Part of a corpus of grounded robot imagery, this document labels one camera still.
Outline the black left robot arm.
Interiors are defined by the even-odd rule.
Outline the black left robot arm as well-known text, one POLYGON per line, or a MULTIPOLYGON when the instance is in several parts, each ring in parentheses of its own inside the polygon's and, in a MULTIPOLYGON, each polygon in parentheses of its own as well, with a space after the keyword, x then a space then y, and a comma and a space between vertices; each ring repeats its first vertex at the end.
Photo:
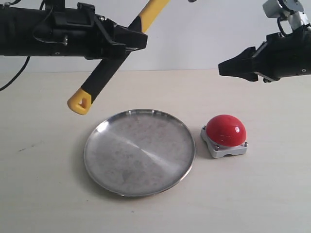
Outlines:
POLYGON ((2 56, 121 58, 146 48, 148 36, 135 19, 129 27, 95 13, 92 4, 66 8, 63 0, 45 1, 45 9, 0 6, 2 56))

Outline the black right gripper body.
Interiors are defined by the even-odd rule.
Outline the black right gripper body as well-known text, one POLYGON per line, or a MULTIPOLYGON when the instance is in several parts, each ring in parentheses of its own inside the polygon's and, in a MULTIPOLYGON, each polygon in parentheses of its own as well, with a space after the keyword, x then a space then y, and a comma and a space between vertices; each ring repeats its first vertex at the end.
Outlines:
POLYGON ((311 28, 301 26, 288 36, 273 33, 252 56, 253 72, 266 82, 310 75, 311 28))

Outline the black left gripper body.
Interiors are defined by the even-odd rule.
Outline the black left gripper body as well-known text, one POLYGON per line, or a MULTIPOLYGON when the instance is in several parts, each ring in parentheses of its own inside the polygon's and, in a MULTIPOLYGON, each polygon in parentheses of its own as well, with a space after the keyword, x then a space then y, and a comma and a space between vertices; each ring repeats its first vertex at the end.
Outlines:
POLYGON ((52 3, 52 35, 63 47, 64 56, 97 60, 125 53, 126 45, 113 41, 100 17, 92 4, 79 2, 77 8, 66 8, 64 2, 52 3))

